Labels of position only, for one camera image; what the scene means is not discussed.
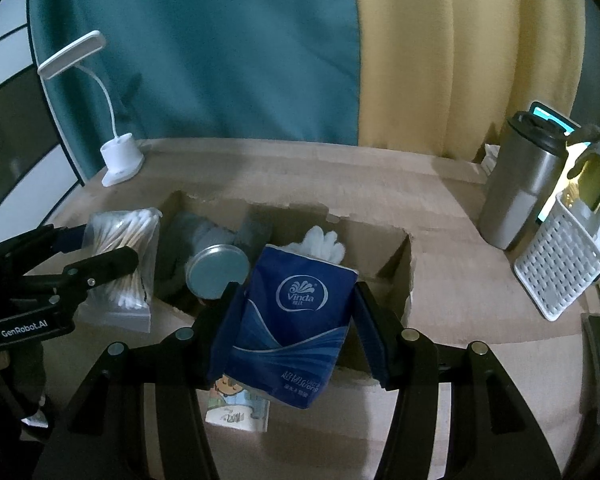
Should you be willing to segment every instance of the tin lid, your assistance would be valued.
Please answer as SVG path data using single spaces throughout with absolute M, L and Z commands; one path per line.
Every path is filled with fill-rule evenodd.
M 201 300 L 218 300 L 231 282 L 244 283 L 250 266 L 247 255 L 233 245 L 207 247 L 187 262 L 189 290 Z

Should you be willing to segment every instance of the screw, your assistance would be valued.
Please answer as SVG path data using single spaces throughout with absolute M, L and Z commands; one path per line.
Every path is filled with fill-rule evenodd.
M 489 351 L 489 347 L 482 341 L 474 341 L 471 343 L 471 350 L 478 355 L 485 355 Z
M 417 341 L 420 337 L 420 332 L 414 328 L 405 328 L 400 335 L 405 341 Z
M 112 356 L 120 355 L 124 351 L 125 346 L 122 343 L 111 343 L 109 348 L 107 348 L 107 353 Z
M 176 330 L 176 339 L 180 341 L 186 341 L 193 337 L 193 330 L 188 326 L 183 326 Z

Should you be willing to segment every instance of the stainless steel tumbler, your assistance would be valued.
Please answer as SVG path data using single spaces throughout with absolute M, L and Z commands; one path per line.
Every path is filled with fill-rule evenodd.
M 507 249 L 551 196 L 567 161 L 562 127 L 531 112 L 507 120 L 509 135 L 490 175 L 478 231 L 494 247 Z

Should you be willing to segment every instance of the teal curtain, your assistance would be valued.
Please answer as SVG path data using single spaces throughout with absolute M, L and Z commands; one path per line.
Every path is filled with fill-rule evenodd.
M 84 61 L 109 89 L 120 134 L 358 143 L 356 0 L 28 0 L 38 62 L 90 30 Z M 45 82 L 87 177 L 112 137 L 96 83 Z

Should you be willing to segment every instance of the cardboard surface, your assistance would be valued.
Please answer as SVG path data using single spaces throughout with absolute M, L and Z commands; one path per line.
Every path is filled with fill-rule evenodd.
M 413 301 L 403 321 L 435 342 L 487 342 L 564 467 L 589 402 L 580 314 L 600 307 L 589 294 L 555 322 L 541 316 L 510 270 L 507 255 L 476 230 L 486 179 L 478 165 L 374 148 L 247 139 L 152 140 L 144 151 L 146 161 L 136 177 L 103 188 L 97 175 L 54 223 L 72 226 L 95 211 L 158 206 L 181 190 L 199 203 L 305 205 L 317 208 L 325 221 L 334 216 L 340 222 L 403 230 L 410 237 L 408 273 L 413 273 Z M 382 265 L 382 258 L 365 258 L 363 252 L 354 256 L 370 269 Z M 405 283 L 394 282 L 393 290 L 398 286 Z M 391 297 L 386 283 L 378 290 Z M 404 297 L 405 290 L 394 294 Z M 109 342 L 148 344 L 191 321 L 157 302 L 154 332 L 147 337 L 81 325 L 45 343 L 51 397 L 64 405 Z M 262 437 L 207 428 L 221 476 L 275 478 L 266 472 L 278 472 L 278 478 L 372 478 L 395 393 L 364 376 L 358 379 L 352 383 L 349 372 L 336 370 L 315 406 L 301 414 L 272 406 L 269 433 Z M 448 411 L 445 402 L 440 403 L 442 413 Z M 443 442 L 444 435 L 438 440 Z M 298 447 L 298 441 L 316 444 L 309 449 Z M 444 465 L 443 451 L 439 444 L 437 471 Z

